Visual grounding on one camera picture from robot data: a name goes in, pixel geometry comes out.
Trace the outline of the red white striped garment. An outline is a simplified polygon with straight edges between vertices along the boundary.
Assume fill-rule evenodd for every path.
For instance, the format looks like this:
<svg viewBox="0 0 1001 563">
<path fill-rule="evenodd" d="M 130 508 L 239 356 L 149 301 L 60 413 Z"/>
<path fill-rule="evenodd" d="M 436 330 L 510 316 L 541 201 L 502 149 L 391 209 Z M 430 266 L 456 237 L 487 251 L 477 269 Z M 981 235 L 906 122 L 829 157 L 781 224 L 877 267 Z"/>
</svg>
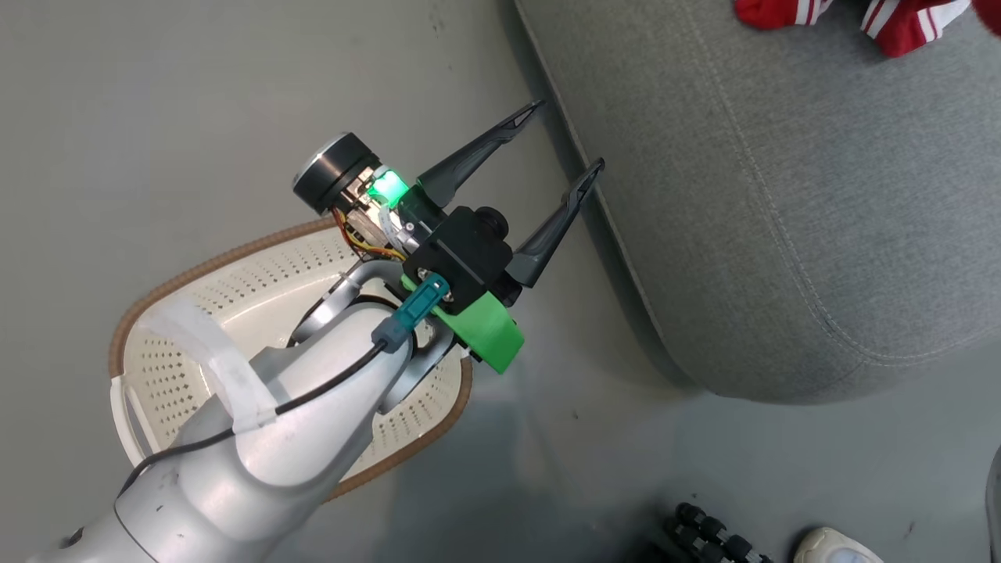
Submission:
<svg viewBox="0 0 1001 563">
<path fill-rule="evenodd" d="M 812 26 L 837 0 L 735 0 L 737 20 L 759 30 Z M 889 58 L 938 40 L 968 9 L 1001 37 L 1001 0 L 866 0 L 860 29 Z"/>
</svg>

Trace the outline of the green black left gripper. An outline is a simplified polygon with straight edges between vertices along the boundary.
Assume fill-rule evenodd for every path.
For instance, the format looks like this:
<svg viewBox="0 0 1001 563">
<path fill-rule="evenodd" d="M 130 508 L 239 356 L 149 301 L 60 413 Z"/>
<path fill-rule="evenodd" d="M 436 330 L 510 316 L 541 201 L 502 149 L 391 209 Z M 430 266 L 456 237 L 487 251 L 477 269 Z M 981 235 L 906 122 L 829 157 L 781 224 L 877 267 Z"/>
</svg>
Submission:
<svg viewBox="0 0 1001 563">
<path fill-rule="evenodd" d="M 414 185 L 383 165 L 355 134 L 343 133 L 304 165 L 292 190 L 318 214 L 360 211 L 404 254 L 405 261 L 453 213 L 444 207 L 473 172 L 543 107 L 544 100 L 539 99 L 519 108 L 419 174 Z M 604 158 L 597 158 L 569 186 L 555 211 L 515 250 L 510 262 L 515 282 L 526 288 L 539 282 L 604 169 Z M 466 348 L 497 373 L 511 366 L 525 342 L 508 308 L 490 294 L 457 316 L 444 311 L 441 303 L 436 312 Z"/>
</svg>

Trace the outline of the white perforated basket brown rim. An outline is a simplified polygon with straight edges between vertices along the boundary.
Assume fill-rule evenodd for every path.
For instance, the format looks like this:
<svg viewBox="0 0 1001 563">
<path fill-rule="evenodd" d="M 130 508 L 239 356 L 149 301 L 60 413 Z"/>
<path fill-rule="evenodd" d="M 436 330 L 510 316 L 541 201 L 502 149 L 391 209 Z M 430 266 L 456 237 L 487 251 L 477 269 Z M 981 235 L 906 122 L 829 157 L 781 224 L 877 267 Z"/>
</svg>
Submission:
<svg viewBox="0 0 1001 563">
<path fill-rule="evenodd" d="M 170 446 L 212 393 L 196 361 L 141 328 L 150 307 L 184 296 L 252 357 L 266 346 L 285 346 L 355 261 L 335 221 L 312 221 L 204 261 L 133 303 L 112 336 L 108 363 L 112 419 L 130 463 Z M 472 382 L 472 360 L 453 348 L 407 399 L 375 416 L 371 445 L 332 495 L 368 484 L 446 435 L 464 412 Z"/>
</svg>

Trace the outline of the grey fabric sofa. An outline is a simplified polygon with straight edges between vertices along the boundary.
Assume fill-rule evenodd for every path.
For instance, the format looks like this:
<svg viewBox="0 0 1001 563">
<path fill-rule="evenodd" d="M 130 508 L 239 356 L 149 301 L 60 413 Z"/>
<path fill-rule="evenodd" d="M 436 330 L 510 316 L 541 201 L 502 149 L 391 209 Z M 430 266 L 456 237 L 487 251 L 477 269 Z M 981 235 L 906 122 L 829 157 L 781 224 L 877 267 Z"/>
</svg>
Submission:
<svg viewBox="0 0 1001 563">
<path fill-rule="evenodd" d="M 861 398 L 1001 350 L 1001 37 L 899 59 L 868 0 L 515 0 L 662 345 L 721 396 Z"/>
</svg>

